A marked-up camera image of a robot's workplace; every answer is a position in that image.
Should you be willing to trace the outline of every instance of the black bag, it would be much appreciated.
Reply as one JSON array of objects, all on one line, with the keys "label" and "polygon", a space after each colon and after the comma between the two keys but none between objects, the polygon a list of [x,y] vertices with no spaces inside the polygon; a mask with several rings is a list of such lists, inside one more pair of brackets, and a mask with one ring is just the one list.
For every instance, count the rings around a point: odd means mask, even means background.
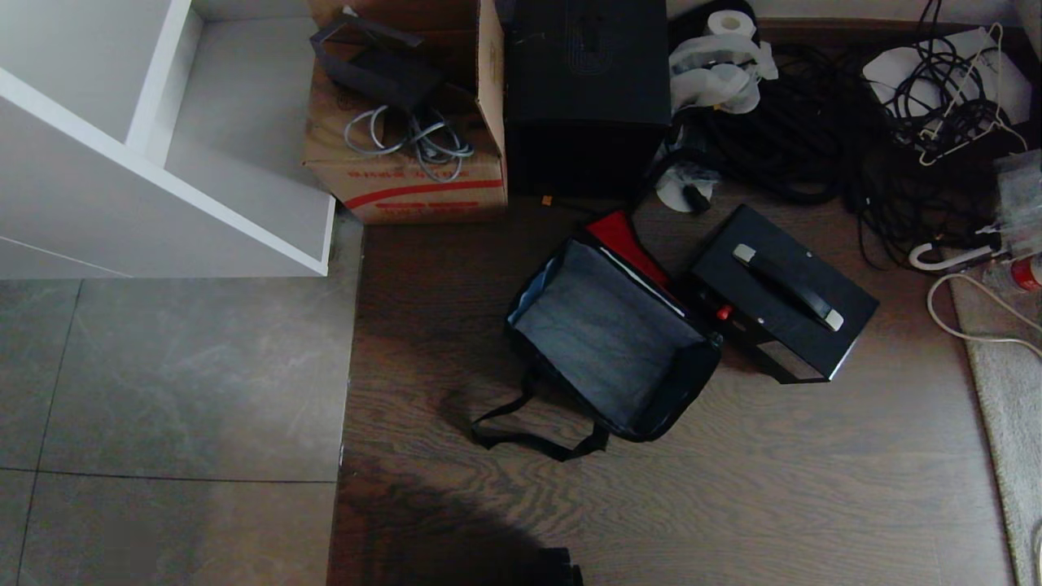
[{"label": "black bag", "polygon": [[[673,299],[667,284],[621,212],[568,239],[506,316],[506,336],[530,364],[522,395],[475,420],[474,440],[490,449],[520,443],[564,462],[603,450],[609,434],[641,442],[669,431],[716,369],[722,339]],[[524,407],[537,379],[570,395],[594,420],[574,448],[481,429]]]}]

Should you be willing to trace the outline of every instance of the black carrying handle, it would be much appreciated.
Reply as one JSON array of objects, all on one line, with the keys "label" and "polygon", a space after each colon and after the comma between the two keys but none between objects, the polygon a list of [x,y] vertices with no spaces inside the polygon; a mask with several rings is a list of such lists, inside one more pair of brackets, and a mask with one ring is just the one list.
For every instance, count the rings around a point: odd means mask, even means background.
[{"label": "black carrying handle", "polygon": [[531,400],[531,397],[536,396],[534,387],[537,377],[538,374],[536,371],[529,370],[525,373],[524,379],[521,381],[520,397],[502,407],[493,409],[475,419],[474,422],[470,424],[470,435],[474,441],[478,445],[483,446],[486,449],[492,449],[501,443],[517,443],[553,458],[557,462],[575,460],[576,458],[581,458],[598,450],[603,451],[607,447],[609,433],[607,430],[596,422],[593,424],[593,432],[591,432],[586,439],[580,441],[578,445],[571,449],[534,434],[505,432],[494,432],[490,434],[489,432],[481,430],[481,421],[493,419],[495,417],[499,417],[500,415],[514,413],[527,405],[528,401]]},{"label": "black carrying handle", "polygon": [[833,332],[839,332],[843,325],[843,316],[822,299],[821,295],[811,289],[803,279],[794,274],[786,273],[785,269],[751,246],[739,244],[733,254],[749,271],[780,288],[826,327]]}]

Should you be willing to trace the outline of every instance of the black bag handle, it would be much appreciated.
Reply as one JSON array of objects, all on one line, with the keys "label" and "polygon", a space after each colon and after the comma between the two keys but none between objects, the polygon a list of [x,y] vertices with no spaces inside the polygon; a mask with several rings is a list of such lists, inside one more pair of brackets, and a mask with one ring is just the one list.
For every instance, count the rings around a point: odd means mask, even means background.
[{"label": "black bag handle", "polygon": [[525,373],[524,379],[521,381],[521,396],[514,399],[513,401],[493,409],[492,411],[486,413],[485,415],[478,417],[470,425],[470,435],[474,441],[483,446],[486,449],[492,449],[493,447],[501,443],[517,443],[530,447],[536,451],[539,451],[545,456],[553,458],[557,462],[567,462],[569,460],[575,460],[576,458],[581,458],[594,451],[603,451],[607,447],[609,433],[607,430],[601,426],[599,423],[594,422],[593,432],[586,437],[582,441],[578,443],[575,447],[569,449],[563,445],[556,444],[546,438],[541,438],[534,434],[527,433],[488,433],[481,431],[481,421],[486,419],[493,419],[499,417],[500,415],[506,415],[514,413],[515,411],[521,409],[531,400],[531,397],[536,396],[536,391],[534,389],[536,384],[537,373],[535,370],[529,370]]}]

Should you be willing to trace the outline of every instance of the white shelving unit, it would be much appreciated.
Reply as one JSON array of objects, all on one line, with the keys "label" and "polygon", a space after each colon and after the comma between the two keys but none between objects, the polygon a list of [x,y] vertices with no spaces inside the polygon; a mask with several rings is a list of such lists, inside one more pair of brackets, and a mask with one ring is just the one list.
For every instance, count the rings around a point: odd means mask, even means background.
[{"label": "white shelving unit", "polygon": [[316,26],[304,0],[250,6],[3,0],[0,278],[325,274]]}]

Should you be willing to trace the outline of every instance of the gray cable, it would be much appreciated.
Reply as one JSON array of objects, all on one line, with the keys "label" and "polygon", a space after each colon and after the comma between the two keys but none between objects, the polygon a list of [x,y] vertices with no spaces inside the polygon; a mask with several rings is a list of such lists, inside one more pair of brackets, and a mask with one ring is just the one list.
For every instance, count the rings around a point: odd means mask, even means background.
[{"label": "gray cable", "polygon": [[[440,184],[447,184],[455,180],[460,176],[460,171],[463,169],[463,160],[472,156],[474,154],[473,145],[467,143],[456,131],[449,125],[448,120],[440,112],[435,108],[429,108],[438,121],[429,126],[422,126],[420,124],[419,118],[416,115],[411,115],[408,117],[408,129],[400,141],[388,146],[380,142],[379,138],[376,136],[376,122],[388,109],[388,105],[381,105],[377,108],[363,112],[362,114],[354,117],[353,120],[347,123],[344,127],[344,142],[347,144],[351,150],[373,156],[378,156],[382,154],[391,154],[392,152],[397,152],[401,150],[405,145],[413,145],[414,153],[416,155],[417,163],[420,164],[420,168],[426,173],[431,180],[438,181]],[[376,145],[377,148],[370,149],[359,146],[351,140],[351,128],[355,124],[362,122],[365,119],[369,119],[369,139]],[[436,143],[432,137],[441,132],[451,141],[451,147],[444,147]],[[431,170],[431,165],[446,165],[451,162],[455,162],[455,169],[452,174],[448,177],[439,177],[433,170]]]}]

